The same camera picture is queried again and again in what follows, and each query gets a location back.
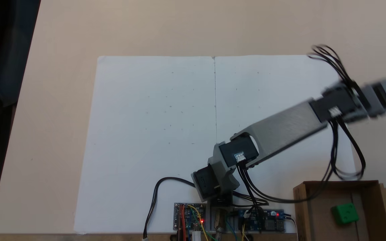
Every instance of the black cable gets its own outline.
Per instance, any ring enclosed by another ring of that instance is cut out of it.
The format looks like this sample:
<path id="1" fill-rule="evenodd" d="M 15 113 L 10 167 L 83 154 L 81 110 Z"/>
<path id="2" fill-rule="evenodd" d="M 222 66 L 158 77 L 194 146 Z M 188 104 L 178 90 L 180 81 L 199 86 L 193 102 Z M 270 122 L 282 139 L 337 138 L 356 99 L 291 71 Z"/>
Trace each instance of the black cable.
<path id="1" fill-rule="evenodd" d="M 330 125 L 331 125 L 331 129 L 333 131 L 333 145 L 331 147 L 330 163 L 327 166 L 326 173 L 324 174 L 324 176 L 321 180 L 320 186 L 317 188 L 317 190 L 312 195 L 310 195 L 309 197 L 307 197 L 305 199 L 297 199 L 297 200 L 276 198 L 276 197 L 266 195 L 263 192 L 261 192 L 254 185 L 254 183 L 251 181 L 251 178 L 248 175 L 248 171 L 246 169 L 246 162 L 240 162 L 238 165 L 238 172 L 239 172 L 239 175 L 240 175 L 242 181 L 244 182 L 247 190 L 253 189 L 256 191 L 256 194 L 259 197 L 261 197 L 265 200 L 268 200 L 270 202 L 275 202 L 275 203 L 301 203 L 304 201 L 309 201 L 309 200 L 317 197 L 318 195 L 320 195 L 320 193 L 325 189 L 325 187 L 328 183 L 328 180 L 330 179 L 331 174 L 333 173 L 333 168 L 330 168 L 330 167 L 335 165 L 336 158 L 337 158 L 337 144 L 338 144 L 337 122 L 335 120 L 333 120 L 330 122 Z"/>
<path id="2" fill-rule="evenodd" d="M 366 109 L 370 108 L 369 101 L 363 94 L 358 84 L 349 77 L 348 73 L 345 70 L 345 66 L 343 66 L 342 61 L 340 60 L 340 57 L 336 53 L 336 51 L 334 51 L 331 47 L 328 47 L 327 45 L 312 46 L 312 51 L 313 53 L 308 54 L 309 58 L 325 61 L 331 67 L 333 67 L 334 70 L 336 70 L 336 72 L 338 73 L 341 82 L 348 87 L 349 92 L 353 93 L 352 89 L 354 89 L 357 92 L 358 98 L 360 99 L 363 106 Z"/>
<path id="3" fill-rule="evenodd" d="M 154 187 L 154 191 L 153 191 L 153 198 L 151 199 L 151 206 L 150 206 L 150 210 L 148 211 L 148 215 L 147 215 L 147 219 L 145 220 L 145 227 L 144 227 L 144 232 L 142 234 L 142 238 L 147 238 L 147 225 L 148 225 L 148 222 L 150 221 L 150 218 L 151 218 L 151 215 L 153 213 L 153 209 L 154 207 L 156 206 L 156 202 L 157 202 L 157 191 L 159 189 L 159 186 L 160 184 L 165 181 L 165 180 L 177 180 L 177 181 L 180 181 L 182 183 L 185 183 L 187 185 L 190 185 L 190 186 L 194 186 L 193 183 L 189 182 L 188 180 L 184 180 L 182 178 L 179 178 L 179 177 L 164 177 L 162 178 L 161 180 L 159 180 L 157 183 L 156 183 L 156 186 Z"/>
<path id="4" fill-rule="evenodd" d="M 144 232 L 142 234 L 142 238 L 147 238 L 147 225 L 148 225 L 148 222 L 150 221 L 151 215 L 152 215 L 153 210 L 154 210 L 154 208 L 156 206 L 156 203 L 157 203 L 157 191 L 159 189 L 160 184 L 163 181 L 165 181 L 165 180 L 176 180 L 176 181 L 185 183 L 185 184 L 187 184 L 189 186 L 195 187 L 193 182 L 190 182 L 188 180 L 185 180 L 185 179 L 182 179 L 182 178 L 179 178 L 179 177 L 164 177 L 164 178 L 158 180 L 158 182 L 156 183 L 156 186 L 154 187 L 153 197 L 151 199 L 151 206 L 150 206 L 150 210 L 148 211 L 147 218 L 145 220 L 145 226 L 144 226 Z M 248 201 L 252 201 L 252 198 L 250 196 L 242 194 L 242 193 L 239 193 L 239 192 L 235 192 L 234 191 L 233 195 L 236 196 L 236 197 L 248 200 Z M 269 203 L 266 200 L 263 200 L 263 199 L 258 199 L 256 201 L 260 201 L 260 203 L 257 203 L 257 205 L 259 205 L 259 206 L 267 206 L 267 205 L 269 205 Z M 233 206 L 234 207 L 250 207 L 250 205 L 240 206 L 240 205 L 235 205 L 235 204 L 233 204 Z"/>

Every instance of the wire bundle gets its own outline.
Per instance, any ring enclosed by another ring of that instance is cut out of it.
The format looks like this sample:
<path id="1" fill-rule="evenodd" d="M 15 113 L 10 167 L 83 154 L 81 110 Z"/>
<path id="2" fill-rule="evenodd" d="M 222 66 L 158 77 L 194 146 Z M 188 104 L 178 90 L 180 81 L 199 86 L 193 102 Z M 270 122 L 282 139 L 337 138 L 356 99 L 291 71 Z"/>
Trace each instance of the wire bundle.
<path id="1" fill-rule="evenodd" d="M 156 183 L 156 186 L 154 187 L 153 197 L 151 199 L 150 210 L 148 211 L 148 215 L 147 215 L 147 218 L 145 220 L 144 232 L 142 233 L 142 238 L 144 238 L 144 239 L 147 238 L 147 226 L 148 226 L 148 223 L 150 221 L 151 215 L 153 214 L 153 210 L 154 210 L 154 208 L 156 206 L 156 203 L 157 203 L 157 192 L 159 190 L 159 186 L 165 180 L 176 180 L 176 181 L 185 183 L 185 184 L 187 184 L 189 186 L 195 187 L 193 182 L 190 182 L 188 180 L 185 180 L 185 179 L 182 179 L 182 178 L 179 178 L 179 177 L 164 177 L 161 180 L 158 180 L 158 182 Z M 245 195 L 245 194 L 242 194 L 242 193 L 239 193 L 239 192 L 235 192 L 235 191 L 233 192 L 233 195 L 236 196 L 236 197 L 248 200 L 248 201 L 252 201 L 252 198 L 249 195 Z M 264 200 L 264 199 L 261 199 L 261 198 L 256 198 L 256 205 L 258 205 L 258 206 L 267 206 L 267 205 L 269 205 L 269 202 Z M 235 204 L 233 204 L 233 206 L 234 207 L 241 207 L 241 208 L 242 207 L 251 207 L 251 205 L 235 205 Z"/>
<path id="2" fill-rule="evenodd" d="M 337 74 L 340 77 L 340 82 L 345 84 L 348 87 L 348 90 L 353 93 L 352 89 L 354 89 L 358 93 L 358 97 L 365 108 L 370 107 L 369 101 L 366 99 L 366 96 L 361 91 L 361 88 L 358 84 L 353 81 L 348 73 L 345 70 L 345 66 L 343 66 L 342 61 L 340 60 L 339 55 L 334 51 L 331 47 L 327 45 L 320 44 L 312 46 L 312 53 L 308 54 L 308 57 L 315 60 L 325 61 L 331 67 L 336 70 Z"/>

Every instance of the beige table surface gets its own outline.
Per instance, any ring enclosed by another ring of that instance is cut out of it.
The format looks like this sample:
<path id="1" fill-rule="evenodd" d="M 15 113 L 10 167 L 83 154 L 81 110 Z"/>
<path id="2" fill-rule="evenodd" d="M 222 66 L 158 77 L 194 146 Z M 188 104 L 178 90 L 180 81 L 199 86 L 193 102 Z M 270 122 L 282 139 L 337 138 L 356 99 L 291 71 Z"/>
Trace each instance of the beige table surface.
<path id="1" fill-rule="evenodd" d="M 0 233 L 73 233 L 98 56 L 303 55 L 317 43 L 334 47 L 359 83 L 386 76 L 386 0 L 42 0 Z M 386 118 L 350 128 L 365 177 L 386 185 Z"/>

